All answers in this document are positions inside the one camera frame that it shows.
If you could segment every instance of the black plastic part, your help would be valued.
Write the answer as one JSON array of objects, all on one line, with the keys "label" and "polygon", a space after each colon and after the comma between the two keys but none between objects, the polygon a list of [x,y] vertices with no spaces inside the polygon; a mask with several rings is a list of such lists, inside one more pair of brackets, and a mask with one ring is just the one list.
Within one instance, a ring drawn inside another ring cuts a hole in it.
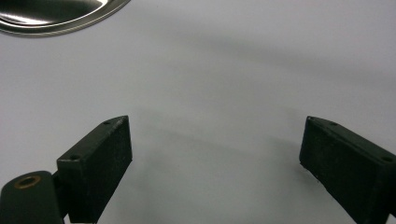
[{"label": "black plastic part", "polygon": [[21,175],[2,189],[0,200],[2,224],[63,224],[58,200],[47,171]]},{"label": "black plastic part", "polygon": [[300,161],[357,223],[386,223],[394,214],[396,156],[385,149],[332,121],[308,117]]},{"label": "black plastic part", "polygon": [[52,180],[55,187],[56,195],[58,196],[59,212],[61,213],[61,217],[65,217],[68,213],[70,202],[66,192],[66,188],[62,185],[59,178],[58,171],[52,175]]},{"label": "black plastic part", "polygon": [[57,160],[71,222],[96,223],[132,161],[127,116],[110,119]]}]

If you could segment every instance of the white surface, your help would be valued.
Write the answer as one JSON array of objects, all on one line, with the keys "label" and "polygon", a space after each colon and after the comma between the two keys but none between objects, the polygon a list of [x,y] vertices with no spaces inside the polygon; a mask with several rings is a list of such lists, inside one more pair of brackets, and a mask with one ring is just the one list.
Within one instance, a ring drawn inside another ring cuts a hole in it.
[{"label": "white surface", "polygon": [[304,120],[396,153],[395,11],[133,0],[70,35],[0,35],[0,185],[129,115],[134,161],[99,223],[353,223],[299,164]]}]

